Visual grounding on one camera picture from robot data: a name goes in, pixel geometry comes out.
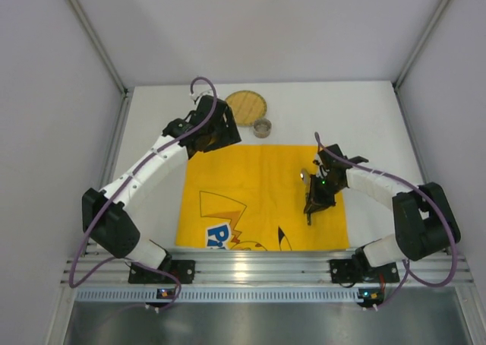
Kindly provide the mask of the spoon with green handle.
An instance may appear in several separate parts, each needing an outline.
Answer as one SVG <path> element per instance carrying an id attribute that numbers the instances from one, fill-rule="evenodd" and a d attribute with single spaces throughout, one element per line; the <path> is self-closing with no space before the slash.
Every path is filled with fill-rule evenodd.
<path id="1" fill-rule="evenodd" d="M 304 206 L 304 214 L 306 216 L 307 225 L 311 225 L 311 213 L 309 212 L 308 202 L 309 202 L 309 191 L 310 191 L 310 184 L 311 184 L 311 174 L 305 169 L 302 168 L 300 172 L 300 178 L 303 184 L 305 185 L 305 206 Z"/>

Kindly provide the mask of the round woven bamboo plate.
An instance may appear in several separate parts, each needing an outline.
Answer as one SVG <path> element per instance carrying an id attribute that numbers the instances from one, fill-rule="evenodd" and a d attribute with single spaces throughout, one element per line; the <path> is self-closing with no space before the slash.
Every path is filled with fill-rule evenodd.
<path id="1" fill-rule="evenodd" d="M 236 125 L 248 127 L 267 113 L 267 101 L 252 90 L 239 90 L 226 97 Z"/>

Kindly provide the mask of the speckled ceramic cup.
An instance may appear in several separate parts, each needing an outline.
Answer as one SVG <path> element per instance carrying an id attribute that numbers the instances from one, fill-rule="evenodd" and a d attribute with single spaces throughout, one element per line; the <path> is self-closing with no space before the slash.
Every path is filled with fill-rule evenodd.
<path id="1" fill-rule="evenodd" d="M 270 136 L 272 123 L 270 120 L 262 118 L 254 121 L 252 126 L 254 136 L 257 138 L 267 138 Z"/>

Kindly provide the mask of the yellow pikachu cloth placemat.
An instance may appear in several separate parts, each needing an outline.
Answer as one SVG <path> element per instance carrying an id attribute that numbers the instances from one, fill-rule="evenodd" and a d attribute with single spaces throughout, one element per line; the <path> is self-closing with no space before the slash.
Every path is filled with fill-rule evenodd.
<path id="1" fill-rule="evenodd" d="M 175 243 L 239 251 L 349 248 L 345 205 L 307 225 L 302 168 L 314 169 L 312 145 L 232 145 L 196 154 L 187 165 Z"/>

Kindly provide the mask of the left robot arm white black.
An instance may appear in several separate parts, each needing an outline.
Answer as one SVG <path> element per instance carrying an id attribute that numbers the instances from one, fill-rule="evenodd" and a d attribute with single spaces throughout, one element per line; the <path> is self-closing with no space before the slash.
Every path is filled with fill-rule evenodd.
<path id="1" fill-rule="evenodd" d="M 211 95 L 197 98 L 196 108 L 172 120 L 154 145 L 118 179 L 81 200 L 83 230 L 114 258 L 136 261 L 159 271 L 171 255 L 155 239 L 162 218 L 166 177 L 197 153 L 240 142 L 229 104 Z"/>

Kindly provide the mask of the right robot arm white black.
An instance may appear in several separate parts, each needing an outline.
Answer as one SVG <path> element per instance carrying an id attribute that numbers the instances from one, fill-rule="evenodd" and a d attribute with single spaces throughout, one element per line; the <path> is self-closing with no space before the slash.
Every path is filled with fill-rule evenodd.
<path id="1" fill-rule="evenodd" d="M 362 156 L 347 157 L 338 144 L 319 147 L 313 163 L 316 171 L 300 173 L 306 186 L 307 217 L 337 205 L 344 189 L 359 191 L 389 209 L 393 233 L 363 245 L 355 257 L 365 268 L 393 262 L 418 261 L 461 239 L 461 232 L 443 188 L 435 182 L 413 185 L 401 177 L 366 164 Z"/>

